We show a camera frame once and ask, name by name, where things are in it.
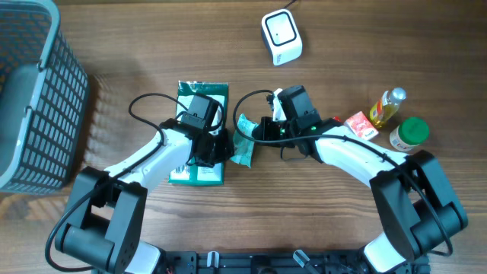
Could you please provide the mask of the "green 3M product package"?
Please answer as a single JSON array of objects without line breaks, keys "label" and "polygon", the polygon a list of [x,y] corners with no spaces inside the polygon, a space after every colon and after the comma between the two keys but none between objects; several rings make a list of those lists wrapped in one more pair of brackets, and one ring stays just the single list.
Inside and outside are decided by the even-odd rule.
[{"label": "green 3M product package", "polygon": [[[226,120],[228,106],[228,83],[227,82],[206,82],[206,81],[178,81],[177,99],[185,107],[189,108],[194,94],[204,94],[217,100],[223,110],[218,107],[213,119],[212,126],[216,126],[222,120]],[[222,133],[224,121],[220,127],[210,133],[216,137]],[[170,172],[169,183],[187,186],[220,186],[224,184],[224,164],[218,163],[214,167],[196,166],[195,158],[190,165],[184,164]]]}]

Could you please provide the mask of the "teal mint candy packet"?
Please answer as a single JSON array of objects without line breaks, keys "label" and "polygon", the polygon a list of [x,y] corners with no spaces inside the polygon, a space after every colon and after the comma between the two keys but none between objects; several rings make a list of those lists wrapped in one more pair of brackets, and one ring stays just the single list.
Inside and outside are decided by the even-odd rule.
[{"label": "teal mint candy packet", "polygon": [[[237,121],[237,126],[245,135],[251,136],[253,130],[257,127],[257,124],[248,120],[242,113]],[[242,164],[248,166],[248,168],[251,168],[254,142],[245,139],[238,132],[235,132],[233,142],[234,156],[231,157],[231,161],[233,161],[235,164]]]}]

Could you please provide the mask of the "red Kleenex tissue pack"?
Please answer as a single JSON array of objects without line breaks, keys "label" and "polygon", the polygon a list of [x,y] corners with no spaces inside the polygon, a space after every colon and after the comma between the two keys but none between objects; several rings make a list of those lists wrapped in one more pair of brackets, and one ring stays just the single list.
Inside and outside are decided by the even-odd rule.
[{"label": "red Kleenex tissue pack", "polygon": [[348,127],[357,137],[370,141],[379,135],[379,131],[371,124],[362,111],[350,116],[344,125]]}]

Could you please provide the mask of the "yellow liquid bottle silver cap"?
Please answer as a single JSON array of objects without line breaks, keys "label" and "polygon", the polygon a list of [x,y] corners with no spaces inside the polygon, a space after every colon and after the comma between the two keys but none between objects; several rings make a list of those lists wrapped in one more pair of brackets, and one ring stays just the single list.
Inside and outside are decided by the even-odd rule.
[{"label": "yellow liquid bottle silver cap", "polygon": [[378,102],[369,112],[369,120],[372,125],[379,129],[398,111],[400,104],[406,99],[406,90],[394,88],[385,91]]}]

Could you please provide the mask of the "green lid white jar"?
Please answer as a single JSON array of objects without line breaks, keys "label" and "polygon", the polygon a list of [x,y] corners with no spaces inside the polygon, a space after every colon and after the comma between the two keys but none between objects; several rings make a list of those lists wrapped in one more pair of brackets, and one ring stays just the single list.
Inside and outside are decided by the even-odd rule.
[{"label": "green lid white jar", "polygon": [[390,144],[398,151],[410,151],[429,137],[429,126],[421,118],[410,117],[390,133]]}]

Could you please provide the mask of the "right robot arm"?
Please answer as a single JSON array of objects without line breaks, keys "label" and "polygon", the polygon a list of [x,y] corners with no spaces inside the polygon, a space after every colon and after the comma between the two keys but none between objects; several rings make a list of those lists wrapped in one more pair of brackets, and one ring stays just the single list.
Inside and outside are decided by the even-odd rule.
[{"label": "right robot arm", "polygon": [[382,233],[358,253],[363,273],[385,273],[436,253],[468,225],[466,211],[439,161],[360,139],[335,119],[322,119],[304,86],[267,91],[272,110],[252,131],[261,145],[297,148],[370,188]]}]

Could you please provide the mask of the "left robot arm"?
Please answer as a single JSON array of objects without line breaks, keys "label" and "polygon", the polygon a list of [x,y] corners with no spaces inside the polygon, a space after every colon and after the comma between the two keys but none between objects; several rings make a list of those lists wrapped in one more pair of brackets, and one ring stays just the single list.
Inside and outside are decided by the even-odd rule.
[{"label": "left robot arm", "polygon": [[46,240],[47,263],[61,272],[80,270],[55,263],[56,248],[92,273],[169,271],[165,252],[140,239],[148,194],[184,164],[213,167],[226,161],[232,150],[224,121],[221,102],[195,94],[176,117],[154,125],[153,139],[129,158],[105,170],[84,168]]}]

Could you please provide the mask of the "white barcode scanner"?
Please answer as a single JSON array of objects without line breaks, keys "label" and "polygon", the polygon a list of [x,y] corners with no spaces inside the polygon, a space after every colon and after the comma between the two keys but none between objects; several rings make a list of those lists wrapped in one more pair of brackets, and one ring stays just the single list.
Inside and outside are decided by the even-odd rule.
[{"label": "white barcode scanner", "polygon": [[288,9],[266,14],[261,20],[261,36],[274,66],[293,61],[302,54],[301,35]]}]

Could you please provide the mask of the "grey plastic mesh basket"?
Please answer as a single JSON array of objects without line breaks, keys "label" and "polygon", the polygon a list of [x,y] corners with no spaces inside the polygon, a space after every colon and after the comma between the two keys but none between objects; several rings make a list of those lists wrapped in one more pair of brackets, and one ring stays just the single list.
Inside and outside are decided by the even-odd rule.
[{"label": "grey plastic mesh basket", "polygon": [[90,88],[55,2],[1,3],[1,191],[44,195],[72,173]]}]

